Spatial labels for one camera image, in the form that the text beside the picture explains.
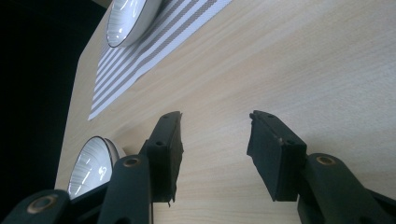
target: wooden table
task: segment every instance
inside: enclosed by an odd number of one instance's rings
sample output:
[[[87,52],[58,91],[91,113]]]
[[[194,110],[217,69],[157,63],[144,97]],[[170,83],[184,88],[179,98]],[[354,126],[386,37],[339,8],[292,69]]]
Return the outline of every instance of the wooden table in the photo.
[[[334,155],[395,199],[395,11],[392,0],[233,0],[88,121],[102,20],[79,59],[55,188],[67,188],[92,136],[136,154],[159,117],[179,110],[177,200],[154,204],[155,223],[300,223],[297,204],[273,203],[247,156],[249,113],[261,110],[308,154]]]

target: striped placemat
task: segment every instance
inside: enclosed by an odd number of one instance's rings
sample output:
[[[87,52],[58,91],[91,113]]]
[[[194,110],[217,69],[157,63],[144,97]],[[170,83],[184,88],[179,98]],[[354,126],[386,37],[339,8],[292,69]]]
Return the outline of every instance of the striped placemat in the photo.
[[[105,35],[88,119],[95,118],[230,2],[167,0],[146,34],[131,46],[112,49]]]

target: black mechanical part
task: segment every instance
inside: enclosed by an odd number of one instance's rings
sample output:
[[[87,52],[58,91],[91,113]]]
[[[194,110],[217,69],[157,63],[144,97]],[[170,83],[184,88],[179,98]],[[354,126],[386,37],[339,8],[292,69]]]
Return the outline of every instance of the black mechanical part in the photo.
[[[155,203],[169,203],[171,199],[175,201],[176,182],[184,151],[180,119],[181,113],[178,111],[163,115],[139,152],[139,155],[145,155],[149,160],[152,201]]]
[[[147,157],[133,155],[116,162],[97,223],[152,223]]]
[[[250,117],[247,154],[273,201],[292,201],[300,195],[302,223],[396,223],[396,202],[366,189],[341,160],[321,153],[302,155],[306,144],[277,117],[261,111]]]
[[[152,204],[175,200],[183,153],[180,119],[178,111],[161,116],[139,154],[116,162],[109,182],[73,200],[64,190],[39,191],[2,223],[152,223]]]
[[[306,144],[272,114],[255,110],[247,154],[253,159],[273,201],[295,202],[297,171],[304,166]]]
[[[334,156],[309,155],[302,175],[312,189],[325,223],[393,223],[370,191]]]
[[[3,223],[70,223],[66,212],[69,204],[67,192],[42,190],[19,202]]]

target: white plate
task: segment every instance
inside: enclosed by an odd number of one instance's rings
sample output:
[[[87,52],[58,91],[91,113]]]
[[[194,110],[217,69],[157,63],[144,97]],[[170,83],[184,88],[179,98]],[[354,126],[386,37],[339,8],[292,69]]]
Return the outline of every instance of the white plate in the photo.
[[[70,199],[95,189],[110,180],[116,161],[125,156],[110,140],[94,136],[80,151],[70,176]]]
[[[162,0],[114,0],[107,22],[111,48],[133,44],[151,25]]]

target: dark background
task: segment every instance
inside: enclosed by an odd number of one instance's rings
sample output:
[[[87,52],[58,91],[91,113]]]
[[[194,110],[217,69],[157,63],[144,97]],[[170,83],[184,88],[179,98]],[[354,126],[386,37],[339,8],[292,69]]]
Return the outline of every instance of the dark background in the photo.
[[[2,0],[0,221],[55,186],[78,58],[106,9],[91,0]]]

